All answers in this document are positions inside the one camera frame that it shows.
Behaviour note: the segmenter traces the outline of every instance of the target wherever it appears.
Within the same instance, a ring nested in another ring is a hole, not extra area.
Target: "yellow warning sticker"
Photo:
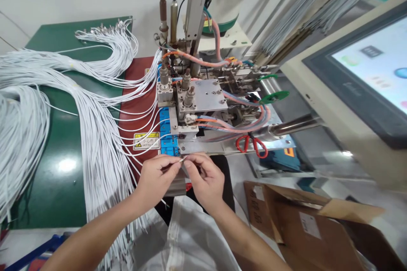
[[[161,143],[158,141],[160,138],[160,133],[150,133],[147,137],[146,133],[135,133],[134,134],[134,145],[133,150],[146,150],[151,147],[151,149],[160,149]]]

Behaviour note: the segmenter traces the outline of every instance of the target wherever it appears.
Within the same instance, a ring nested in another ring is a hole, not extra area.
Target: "machine frame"
[[[380,18],[406,0],[389,0],[286,62],[281,70],[337,138],[377,183],[407,190],[407,151],[389,147],[349,106],[303,62],[339,39]]]

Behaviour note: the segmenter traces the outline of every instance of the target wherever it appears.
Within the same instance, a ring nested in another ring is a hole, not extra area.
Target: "right hand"
[[[222,194],[225,176],[211,158],[203,152],[187,156],[184,165],[191,179],[196,198],[204,209],[211,214],[223,203]],[[201,167],[201,174],[199,174],[195,165]]]

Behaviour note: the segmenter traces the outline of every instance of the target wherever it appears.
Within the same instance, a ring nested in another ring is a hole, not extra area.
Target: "cardboard box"
[[[369,225],[385,210],[270,184],[244,182],[250,223],[279,244],[294,271],[404,270]]]

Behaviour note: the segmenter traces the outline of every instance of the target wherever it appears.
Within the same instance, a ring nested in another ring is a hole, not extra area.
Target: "forearm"
[[[221,202],[208,212],[214,218],[243,270],[245,267],[250,270],[291,270],[225,202]]]
[[[95,270],[120,232],[146,212],[137,198],[134,193],[87,223],[58,248],[41,270]]]

